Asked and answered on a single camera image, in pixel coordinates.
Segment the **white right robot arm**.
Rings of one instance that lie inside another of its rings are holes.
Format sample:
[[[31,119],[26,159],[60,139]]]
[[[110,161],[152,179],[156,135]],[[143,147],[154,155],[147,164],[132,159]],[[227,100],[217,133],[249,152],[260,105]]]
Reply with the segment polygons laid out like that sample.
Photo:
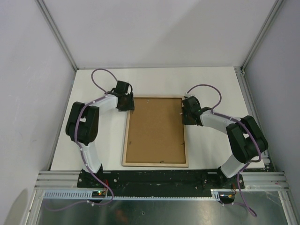
[[[262,158],[269,144],[256,123],[248,115],[235,118],[214,112],[209,107],[202,108],[193,95],[185,95],[182,100],[182,122],[188,126],[209,127],[227,135],[232,154],[217,169],[216,182],[221,188],[233,183],[233,177],[244,167]]]

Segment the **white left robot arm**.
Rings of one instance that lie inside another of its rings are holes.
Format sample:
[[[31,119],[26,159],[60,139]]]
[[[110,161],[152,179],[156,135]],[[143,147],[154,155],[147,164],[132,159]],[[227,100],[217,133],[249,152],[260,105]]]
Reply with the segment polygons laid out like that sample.
[[[90,172],[87,182],[97,188],[104,178],[98,173],[102,163],[97,154],[95,139],[98,135],[99,118],[112,109],[120,112],[132,111],[135,108],[132,85],[117,81],[116,87],[89,103],[74,102],[66,125],[66,135],[79,146],[83,168]]]

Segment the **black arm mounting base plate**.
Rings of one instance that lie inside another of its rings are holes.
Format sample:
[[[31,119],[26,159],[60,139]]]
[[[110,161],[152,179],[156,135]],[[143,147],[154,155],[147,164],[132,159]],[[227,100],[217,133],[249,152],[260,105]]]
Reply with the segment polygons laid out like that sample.
[[[97,179],[108,185],[115,197],[210,197],[211,189],[245,187],[241,175],[225,178],[217,169],[99,171],[95,177],[81,170],[77,187],[103,188]]]

